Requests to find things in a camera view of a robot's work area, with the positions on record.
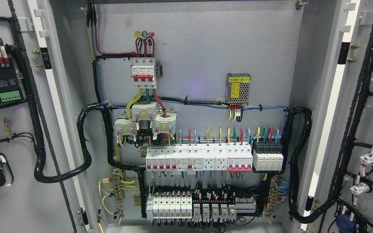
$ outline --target door hinge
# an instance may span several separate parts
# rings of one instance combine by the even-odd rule
[[[339,59],[338,59],[338,64],[339,65],[345,65],[346,64],[346,59],[348,58],[348,52],[349,52],[349,47],[350,46],[351,46],[350,42],[342,42],[341,51],[339,53]]]

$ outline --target yellow label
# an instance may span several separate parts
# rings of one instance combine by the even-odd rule
[[[161,131],[167,131],[167,125],[161,124]]]
[[[141,118],[147,118],[148,113],[145,110],[141,110]]]
[[[231,98],[240,97],[240,83],[231,84]]]
[[[250,77],[230,77],[228,78],[229,83],[248,83]]]
[[[128,134],[129,133],[129,126],[123,126],[122,131],[123,131],[123,133]]]

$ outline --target green terminal connector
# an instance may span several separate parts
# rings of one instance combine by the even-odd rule
[[[21,99],[19,91],[0,93],[0,97],[2,103]]]

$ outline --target miniature circuit breaker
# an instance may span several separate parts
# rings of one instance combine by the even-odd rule
[[[154,121],[159,113],[157,102],[147,104],[146,102],[135,103],[132,106],[132,121]]]
[[[157,134],[175,134],[176,113],[168,112],[166,114],[166,118],[163,117],[163,114],[159,114],[156,117],[155,121],[152,121],[151,126],[154,134],[154,139]]]
[[[132,79],[137,88],[155,89],[160,74],[160,63],[155,58],[133,59]]]
[[[114,123],[114,133],[116,137],[136,136],[138,134],[136,122],[129,120],[127,115],[121,115]]]

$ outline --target metal mesh power supply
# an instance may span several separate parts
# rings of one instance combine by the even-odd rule
[[[227,74],[227,104],[248,104],[250,74]]]

